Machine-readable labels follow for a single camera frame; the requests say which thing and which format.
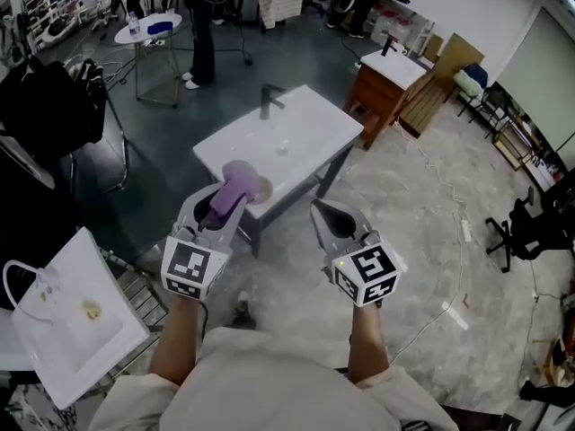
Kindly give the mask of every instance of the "fiducial marker cube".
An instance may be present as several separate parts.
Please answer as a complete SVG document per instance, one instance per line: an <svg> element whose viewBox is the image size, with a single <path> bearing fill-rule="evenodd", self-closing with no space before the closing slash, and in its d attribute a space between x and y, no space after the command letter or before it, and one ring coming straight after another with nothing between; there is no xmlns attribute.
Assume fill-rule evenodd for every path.
<svg viewBox="0 0 575 431"><path fill-rule="evenodd" d="M402 269L393 248L378 242L332 262L332 280L356 306L376 302L397 287Z"/></svg>
<svg viewBox="0 0 575 431"><path fill-rule="evenodd" d="M224 272L229 256L168 236L162 258L162 284L176 294L204 300Z"/></svg>

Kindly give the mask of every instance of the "blue object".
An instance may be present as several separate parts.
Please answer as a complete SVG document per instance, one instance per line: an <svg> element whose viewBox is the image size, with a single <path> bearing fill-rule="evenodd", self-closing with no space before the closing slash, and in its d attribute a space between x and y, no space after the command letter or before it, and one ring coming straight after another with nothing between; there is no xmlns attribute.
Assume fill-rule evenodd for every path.
<svg viewBox="0 0 575 431"><path fill-rule="evenodd" d="M162 33L167 31L172 31L173 23L169 21L162 21L157 22L156 24L152 24L147 28L148 35L155 35L156 33Z"/></svg>
<svg viewBox="0 0 575 431"><path fill-rule="evenodd" d="M483 89L487 88L487 72L478 64L470 64L464 67L464 72L471 76Z"/></svg>

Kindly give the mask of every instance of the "black bag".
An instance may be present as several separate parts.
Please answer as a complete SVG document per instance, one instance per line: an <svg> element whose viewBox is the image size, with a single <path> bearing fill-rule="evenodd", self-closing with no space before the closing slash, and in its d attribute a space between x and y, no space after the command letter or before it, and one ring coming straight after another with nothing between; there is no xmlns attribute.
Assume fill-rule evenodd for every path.
<svg viewBox="0 0 575 431"><path fill-rule="evenodd" d="M105 92L91 98L86 85L75 83L59 62L40 64L33 73L9 80L0 87L0 120L39 164L50 166L102 138ZM91 87L102 88L98 83Z"/></svg>

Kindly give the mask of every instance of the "light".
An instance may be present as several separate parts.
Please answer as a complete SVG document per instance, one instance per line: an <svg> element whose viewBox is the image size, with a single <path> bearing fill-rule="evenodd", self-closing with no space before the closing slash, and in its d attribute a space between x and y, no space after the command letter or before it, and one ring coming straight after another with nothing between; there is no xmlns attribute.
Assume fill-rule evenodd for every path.
<svg viewBox="0 0 575 431"><path fill-rule="evenodd" d="M573 11L575 11L575 0L567 0L567 3Z"/></svg>

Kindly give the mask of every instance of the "jeans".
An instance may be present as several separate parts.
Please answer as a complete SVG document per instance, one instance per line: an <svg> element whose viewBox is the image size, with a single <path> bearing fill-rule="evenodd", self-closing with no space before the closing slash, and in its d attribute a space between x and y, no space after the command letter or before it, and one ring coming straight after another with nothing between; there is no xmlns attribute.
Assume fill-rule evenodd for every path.
<svg viewBox="0 0 575 431"><path fill-rule="evenodd" d="M353 6L349 9L350 11L354 10L351 18L351 26L349 27L349 33L363 34L363 23L366 21L369 10L371 10L371 7L376 3L377 0L355 0ZM335 13L332 11L330 14L329 24L339 26L348 13L349 12Z"/></svg>
<svg viewBox="0 0 575 431"><path fill-rule="evenodd" d="M194 31L194 60L190 69L195 84L210 84L216 78L214 41L209 25L212 23L214 5L217 0L185 0L191 10Z"/></svg>

